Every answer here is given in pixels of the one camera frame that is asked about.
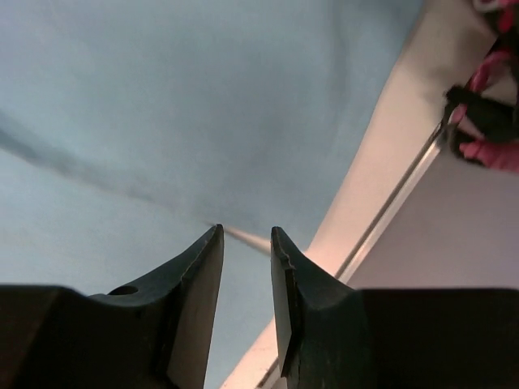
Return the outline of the light blue trousers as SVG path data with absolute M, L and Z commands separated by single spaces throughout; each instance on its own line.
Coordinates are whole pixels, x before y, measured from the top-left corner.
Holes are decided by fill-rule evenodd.
M 1 281 L 95 294 L 211 224 L 313 240 L 420 1 L 4 1 Z

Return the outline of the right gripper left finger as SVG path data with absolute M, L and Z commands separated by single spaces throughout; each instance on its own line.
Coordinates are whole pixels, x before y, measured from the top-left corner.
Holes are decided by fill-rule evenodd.
M 204 386 L 221 284 L 224 229 L 216 224 L 175 258 L 107 294 L 114 365 L 131 388 Z

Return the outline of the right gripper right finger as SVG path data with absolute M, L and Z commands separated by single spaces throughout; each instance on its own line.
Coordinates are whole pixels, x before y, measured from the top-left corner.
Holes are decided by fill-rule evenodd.
M 271 232 L 278 362 L 289 388 L 363 388 L 365 315 L 353 289 Z

